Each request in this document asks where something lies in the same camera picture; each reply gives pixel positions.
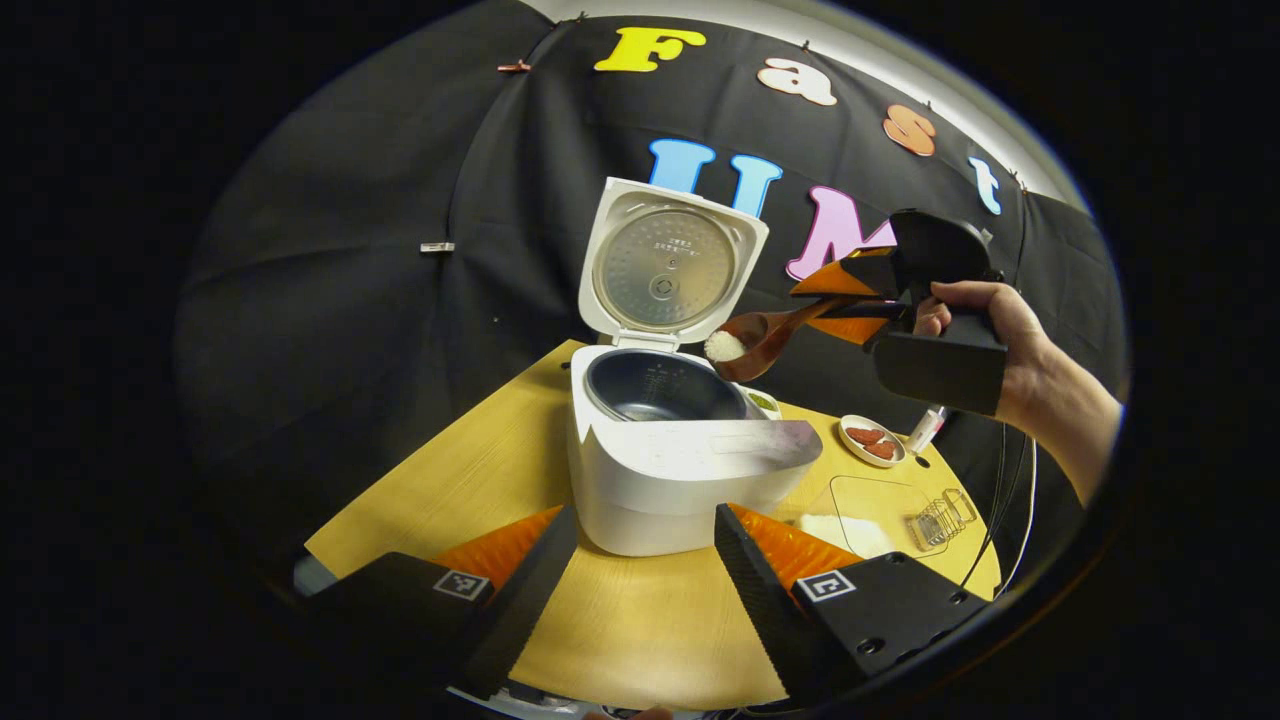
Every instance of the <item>rice cooker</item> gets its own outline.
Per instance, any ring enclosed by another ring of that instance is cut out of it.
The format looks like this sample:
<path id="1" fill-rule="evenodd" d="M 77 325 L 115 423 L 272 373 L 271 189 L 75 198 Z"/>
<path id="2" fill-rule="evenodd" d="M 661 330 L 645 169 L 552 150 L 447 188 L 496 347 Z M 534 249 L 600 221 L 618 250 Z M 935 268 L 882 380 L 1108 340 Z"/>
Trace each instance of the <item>rice cooker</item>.
<path id="1" fill-rule="evenodd" d="M 730 318 L 768 232 L 696 195 L 607 179 L 577 296 L 603 338 L 572 356 L 567 414 L 573 505 L 603 550 L 710 547 L 716 505 L 769 512 L 822 454 L 808 421 L 774 419 L 677 352 Z"/>

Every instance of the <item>yellow table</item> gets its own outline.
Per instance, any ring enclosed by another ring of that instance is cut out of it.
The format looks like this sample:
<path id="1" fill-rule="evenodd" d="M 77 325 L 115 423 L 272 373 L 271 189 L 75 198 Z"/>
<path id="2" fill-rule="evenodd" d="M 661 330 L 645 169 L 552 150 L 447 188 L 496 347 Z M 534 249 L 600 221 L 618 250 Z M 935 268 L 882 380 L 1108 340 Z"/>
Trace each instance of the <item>yellow table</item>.
<path id="1" fill-rule="evenodd" d="M 558 503 L 571 503 L 566 457 L 568 370 L 581 347 L 568 341 L 476 405 L 307 541 L 338 578 L 390 551 L 435 553 Z M 782 404 L 805 419 L 824 448 L 773 512 L 799 518 L 836 475 L 890 479 L 929 498 L 960 488 L 929 446 L 928 470 L 891 469 L 856 459 L 837 419 Z M 946 552 L 922 562 L 960 582 L 987 529 L 970 523 Z M 966 585 L 989 600 L 1000 582 L 996 553 L 984 553 Z M 716 710 L 786 697 L 716 548 L 659 557 L 620 557 L 579 534 L 564 575 L 511 678 L 564 697 L 622 707 L 662 703 Z"/>

